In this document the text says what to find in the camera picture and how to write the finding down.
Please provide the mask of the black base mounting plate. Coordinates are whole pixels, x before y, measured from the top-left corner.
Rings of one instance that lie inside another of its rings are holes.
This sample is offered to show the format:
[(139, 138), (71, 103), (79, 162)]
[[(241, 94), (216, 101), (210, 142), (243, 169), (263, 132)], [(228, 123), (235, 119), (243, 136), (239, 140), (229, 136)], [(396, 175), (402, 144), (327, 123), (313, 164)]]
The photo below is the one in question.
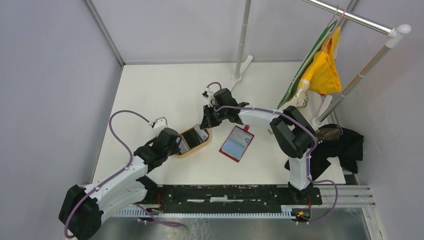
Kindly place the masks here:
[(322, 202), (317, 187), (300, 196), (288, 185), (159, 185), (139, 204), (160, 206), (167, 214), (266, 214)]

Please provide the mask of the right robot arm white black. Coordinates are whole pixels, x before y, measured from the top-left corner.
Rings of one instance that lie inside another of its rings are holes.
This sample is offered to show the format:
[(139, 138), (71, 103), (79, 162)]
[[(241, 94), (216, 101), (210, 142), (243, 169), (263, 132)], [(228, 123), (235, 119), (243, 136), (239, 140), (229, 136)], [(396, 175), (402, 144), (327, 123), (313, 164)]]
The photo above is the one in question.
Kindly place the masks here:
[(272, 131), (280, 149), (288, 156), (289, 199), (302, 204), (309, 198), (309, 190), (313, 187), (310, 158), (318, 143), (314, 129), (295, 106), (284, 110), (255, 107), (248, 102), (237, 102), (227, 88), (216, 92), (206, 88), (202, 96), (208, 104), (203, 106), (201, 129), (214, 128), (228, 120)]

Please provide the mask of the metal clothes rack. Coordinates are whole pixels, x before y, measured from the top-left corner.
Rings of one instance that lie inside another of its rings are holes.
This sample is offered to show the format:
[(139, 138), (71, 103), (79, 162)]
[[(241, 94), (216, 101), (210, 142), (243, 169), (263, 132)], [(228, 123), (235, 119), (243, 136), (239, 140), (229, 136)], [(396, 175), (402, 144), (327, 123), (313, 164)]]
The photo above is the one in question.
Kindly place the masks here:
[[(355, 86), (365, 78), (375, 65), (411, 32), (412, 27), (409, 24), (402, 24), (397, 28), (389, 28), (373, 20), (349, 12), (347, 8), (341, 10), (337, 6), (330, 5), (320, 0), (310, 0), (308, 3), (331, 12), (334, 16), (339, 16), (339, 19), (329, 22), (312, 50), (307, 54), (300, 65), (300, 68), (296, 72), (279, 106), (291, 102), (295, 103), (297, 107), (303, 106), (306, 102), (307, 91), (324, 95), (325, 98), (318, 116), (312, 120), (313, 127), (318, 129), (323, 125), (323, 121), (355, 88)], [(336, 70), (337, 51), (342, 30), (340, 23), (342, 23), (343, 20), (362, 25), (388, 37), (387, 42), (381, 50), (344, 90), (341, 89), (340, 77)]]

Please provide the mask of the wooden tray with cards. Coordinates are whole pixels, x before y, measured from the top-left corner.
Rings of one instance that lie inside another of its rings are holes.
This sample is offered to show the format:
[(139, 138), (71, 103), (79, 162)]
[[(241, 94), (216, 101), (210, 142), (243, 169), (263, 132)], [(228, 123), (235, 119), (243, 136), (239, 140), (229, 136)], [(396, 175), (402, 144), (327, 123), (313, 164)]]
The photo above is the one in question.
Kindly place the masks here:
[(183, 158), (206, 145), (210, 139), (210, 133), (207, 129), (201, 129), (198, 124), (181, 132), (179, 134), (181, 142), (180, 151), (176, 154), (177, 158)]

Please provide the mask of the green patterned hanging garment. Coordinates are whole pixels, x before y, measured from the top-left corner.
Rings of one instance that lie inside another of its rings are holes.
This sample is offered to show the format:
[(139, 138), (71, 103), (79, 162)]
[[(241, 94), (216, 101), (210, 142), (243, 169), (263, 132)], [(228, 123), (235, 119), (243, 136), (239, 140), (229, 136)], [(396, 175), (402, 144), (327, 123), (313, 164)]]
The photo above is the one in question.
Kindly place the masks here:
[(304, 60), (300, 64), (299, 69), (295, 73), (291, 83), (289, 84), (289, 87), (284, 94), (282, 100), (278, 103), (277, 108), (281, 108), (285, 103), (287, 103), (289, 100), (291, 100), (296, 92), (298, 91), (299, 82), (301, 80), (301, 77), (306, 70), (306, 68), (309, 66), (311, 61), (314, 58), (314, 55), (321, 49), (321, 46), (323, 45), (324, 41), (327, 39), (327, 37), (330, 35), (330, 33), (335, 29), (335, 27), (338, 24), (338, 20), (333, 21), (330, 23), (324, 31), (320, 34), (316, 42), (314, 43), (311, 50), (307, 53)]

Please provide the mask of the camouflage cloth piece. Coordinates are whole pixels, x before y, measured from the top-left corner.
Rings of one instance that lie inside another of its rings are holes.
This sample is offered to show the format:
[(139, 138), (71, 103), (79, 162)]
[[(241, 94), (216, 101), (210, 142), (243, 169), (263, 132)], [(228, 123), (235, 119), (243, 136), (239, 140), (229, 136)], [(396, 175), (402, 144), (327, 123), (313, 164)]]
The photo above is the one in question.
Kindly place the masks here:
[(336, 141), (339, 140), (342, 135), (342, 129), (336, 127), (321, 127), (315, 132), (315, 136), (318, 142)]

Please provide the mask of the black cloth pile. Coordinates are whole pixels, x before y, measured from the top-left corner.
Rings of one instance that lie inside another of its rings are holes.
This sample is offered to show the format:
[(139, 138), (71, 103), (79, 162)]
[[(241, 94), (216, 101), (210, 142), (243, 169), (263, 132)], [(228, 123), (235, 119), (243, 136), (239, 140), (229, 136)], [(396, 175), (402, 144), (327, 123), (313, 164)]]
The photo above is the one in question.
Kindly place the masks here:
[(338, 158), (342, 169), (354, 174), (358, 173), (358, 161), (363, 160), (364, 136), (354, 130), (341, 127), (337, 124), (326, 124), (320, 128), (340, 127), (342, 135), (335, 141), (317, 141), (318, 145), (311, 154), (310, 172), (313, 181), (316, 181), (331, 163), (328, 158)]

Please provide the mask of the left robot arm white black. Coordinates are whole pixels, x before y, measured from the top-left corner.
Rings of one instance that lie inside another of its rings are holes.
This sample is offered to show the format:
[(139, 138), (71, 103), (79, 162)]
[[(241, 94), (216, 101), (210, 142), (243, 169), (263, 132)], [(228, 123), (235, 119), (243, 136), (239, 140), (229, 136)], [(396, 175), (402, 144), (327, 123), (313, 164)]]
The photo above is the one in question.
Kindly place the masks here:
[(105, 178), (86, 186), (72, 186), (58, 215), (65, 226), (65, 236), (88, 240), (108, 218), (127, 206), (140, 201), (153, 203), (157, 190), (143, 185), (139, 179), (177, 154), (180, 141), (177, 131), (165, 127), (132, 152), (129, 161)]

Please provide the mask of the yellow hanging garment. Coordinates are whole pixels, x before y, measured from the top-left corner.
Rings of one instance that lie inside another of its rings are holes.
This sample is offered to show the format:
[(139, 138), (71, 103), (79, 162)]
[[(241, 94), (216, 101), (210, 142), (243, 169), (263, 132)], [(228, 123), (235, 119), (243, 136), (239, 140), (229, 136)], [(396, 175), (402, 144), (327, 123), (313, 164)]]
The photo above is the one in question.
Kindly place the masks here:
[(338, 26), (326, 38), (320, 50), (313, 56), (312, 63), (301, 76), (301, 86), (308, 90), (328, 95), (342, 90), (341, 80), (336, 68), (336, 55), (341, 35)]

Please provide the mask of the red card holder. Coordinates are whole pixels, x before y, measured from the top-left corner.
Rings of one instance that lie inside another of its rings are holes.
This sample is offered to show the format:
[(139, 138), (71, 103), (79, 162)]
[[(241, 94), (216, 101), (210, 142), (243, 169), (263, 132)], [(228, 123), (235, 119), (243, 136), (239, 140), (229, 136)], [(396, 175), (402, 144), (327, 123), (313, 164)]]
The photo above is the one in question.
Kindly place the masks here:
[(235, 126), (222, 146), (219, 152), (236, 163), (239, 163), (251, 144), (255, 135), (249, 132), (250, 126)]

